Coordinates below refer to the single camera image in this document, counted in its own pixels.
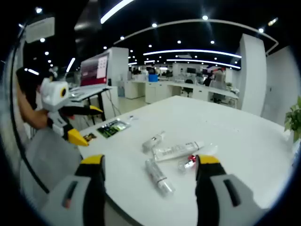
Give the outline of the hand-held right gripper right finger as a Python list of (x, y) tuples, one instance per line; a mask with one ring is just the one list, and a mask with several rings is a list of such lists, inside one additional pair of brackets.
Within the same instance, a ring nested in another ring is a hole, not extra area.
[(196, 155), (195, 163), (198, 226), (254, 226), (265, 215), (253, 191), (216, 157)]

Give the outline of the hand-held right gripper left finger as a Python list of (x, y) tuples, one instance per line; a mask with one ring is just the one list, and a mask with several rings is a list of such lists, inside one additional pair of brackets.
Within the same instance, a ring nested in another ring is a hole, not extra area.
[(105, 156), (83, 159), (49, 194), (41, 210), (50, 226), (104, 226)]

